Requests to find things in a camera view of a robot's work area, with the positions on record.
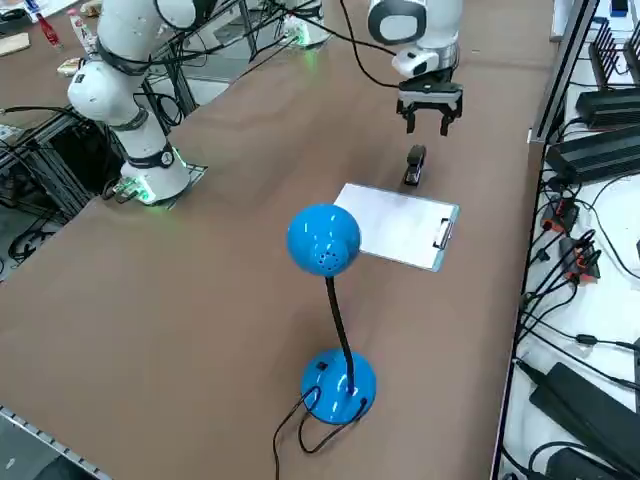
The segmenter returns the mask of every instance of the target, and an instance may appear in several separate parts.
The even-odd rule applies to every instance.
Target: black electronic device
[[[529,397],[591,452],[640,475],[640,415],[562,363],[556,363]]]
[[[552,145],[545,160],[572,184],[640,170],[640,126]]]
[[[611,16],[626,17],[629,13],[629,3],[627,0],[611,0]]]
[[[22,8],[0,13],[0,37],[18,33],[31,26],[31,18]]]
[[[582,92],[576,102],[580,118],[589,128],[640,124],[640,88]]]
[[[620,480],[622,478],[619,472],[572,448],[563,448],[551,455],[545,475],[550,480]]]
[[[545,230],[569,234],[576,224],[579,210],[573,198],[554,195],[549,199],[549,204],[542,212],[540,226]]]
[[[564,276],[567,280],[578,279],[580,281],[578,285],[596,283],[600,278],[597,258],[599,253],[596,253],[592,243],[576,248],[577,243],[578,241],[571,237],[560,240],[560,257]],[[573,255],[568,254],[570,250],[574,251]]]

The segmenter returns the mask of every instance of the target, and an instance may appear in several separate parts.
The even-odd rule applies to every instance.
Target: clipboard
[[[360,226],[360,251],[437,272],[460,207],[347,183],[334,202]]]

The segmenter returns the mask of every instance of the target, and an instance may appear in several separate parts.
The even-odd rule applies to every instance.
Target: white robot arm
[[[128,154],[123,180],[145,204],[178,195],[189,184],[189,172],[154,113],[133,94],[144,81],[163,21],[186,29],[196,14],[192,0],[105,0],[98,23],[100,58],[78,70],[68,89],[80,114],[104,122],[118,137]]]
[[[407,121],[407,133],[415,129],[415,112],[442,113],[440,134],[462,116],[462,85],[452,83],[458,66],[458,30],[463,0],[371,0],[368,27],[384,45],[415,42],[398,52],[393,67],[408,80],[398,86],[396,113]],[[426,148],[414,145],[407,158],[404,183],[420,181]]]
[[[415,42],[393,59],[405,77],[455,68],[463,0],[372,0],[368,27],[384,45]]]

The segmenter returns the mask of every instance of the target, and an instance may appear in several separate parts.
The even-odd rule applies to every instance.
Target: black power supply
[[[589,128],[640,124],[640,88],[583,92],[576,110]]]
[[[571,184],[640,170],[640,125],[552,145],[545,160]]]

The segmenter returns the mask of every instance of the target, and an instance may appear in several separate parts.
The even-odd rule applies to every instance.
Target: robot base
[[[408,167],[404,173],[404,184],[410,187],[417,187],[420,183],[420,174],[424,166],[424,158],[427,156],[427,149],[424,145],[414,145],[407,156]]]
[[[304,371],[300,390],[304,395],[318,387],[305,399],[311,415],[324,423],[344,425],[362,417],[376,398],[376,375],[369,362],[353,352],[355,389],[347,389],[347,362],[336,348],[317,355]]]
[[[153,205],[182,193],[190,183],[189,169],[175,149],[174,157],[168,168],[136,168],[125,163],[120,170],[121,195]]]

